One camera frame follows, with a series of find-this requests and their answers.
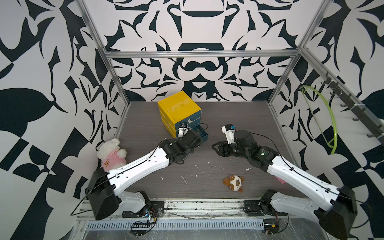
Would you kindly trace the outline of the yellow teal drawer cabinet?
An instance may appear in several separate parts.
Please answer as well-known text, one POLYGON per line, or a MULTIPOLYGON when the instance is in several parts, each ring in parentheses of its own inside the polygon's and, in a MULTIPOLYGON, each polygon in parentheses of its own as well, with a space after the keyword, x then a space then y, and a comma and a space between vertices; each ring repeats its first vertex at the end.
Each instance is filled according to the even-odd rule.
POLYGON ((193 128, 201 123, 202 109, 184 92, 181 91, 158 102, 161 119, 173 138, 179 129, 193 128))

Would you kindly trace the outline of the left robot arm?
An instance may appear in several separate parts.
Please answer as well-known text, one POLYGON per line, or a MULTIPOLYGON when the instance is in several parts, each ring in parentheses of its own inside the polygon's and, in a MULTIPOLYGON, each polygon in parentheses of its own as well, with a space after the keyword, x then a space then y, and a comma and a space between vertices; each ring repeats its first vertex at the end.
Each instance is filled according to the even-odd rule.
POLYGON ((147 194, 126 192, 126 189, 155 171, 183 164, 202 141, 199 133, 189 130, 181 138, 164 139, 153 151, 125 166, 110 171, 95 170, 85 190, 95 220, 108 218, 118 209, 140 217, 146 215, 152 205, 147 194))

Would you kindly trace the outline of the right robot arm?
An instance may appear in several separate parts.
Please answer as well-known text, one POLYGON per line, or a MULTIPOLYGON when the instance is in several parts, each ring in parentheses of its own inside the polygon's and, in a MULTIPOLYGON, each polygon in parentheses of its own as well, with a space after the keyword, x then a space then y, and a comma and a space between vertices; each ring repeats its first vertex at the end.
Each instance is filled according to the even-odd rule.
POLYGON ((253 134, 246 130, 224 130, 226 141, 212 145, 221 157, 247 160, 253 167, 285 182, 306 199, 267 190, 256 207, 245 206, 248 215, 277 213, 295 215, 319 224, 325 232, 339 240, 346 240, 357 217, 355 192, 343 186, 338 188, 326 183, 286 160, 277 149, 259 146, 253 134))

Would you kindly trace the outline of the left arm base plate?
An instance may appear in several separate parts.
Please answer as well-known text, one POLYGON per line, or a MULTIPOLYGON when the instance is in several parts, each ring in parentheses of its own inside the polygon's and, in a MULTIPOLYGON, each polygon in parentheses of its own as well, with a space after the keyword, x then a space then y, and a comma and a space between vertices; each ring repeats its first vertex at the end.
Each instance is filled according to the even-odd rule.
POLYGON ((130 211, 123 211, 123 218, 147 218, 158 217, 164 213, 165 202, 164 201, 151 201, 150 204, 145 205, 143 209, 141 209, 137 213, 133 213, 130 211))

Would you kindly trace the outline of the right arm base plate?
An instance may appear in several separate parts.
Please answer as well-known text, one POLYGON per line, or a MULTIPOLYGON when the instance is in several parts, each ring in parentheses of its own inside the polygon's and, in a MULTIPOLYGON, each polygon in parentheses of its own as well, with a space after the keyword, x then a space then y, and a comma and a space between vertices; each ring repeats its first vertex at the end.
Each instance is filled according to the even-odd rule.
POLYGON ((272 214, 269 203, 263 200, 244 200, 243 210, 250 217, 270 216, 272 214))

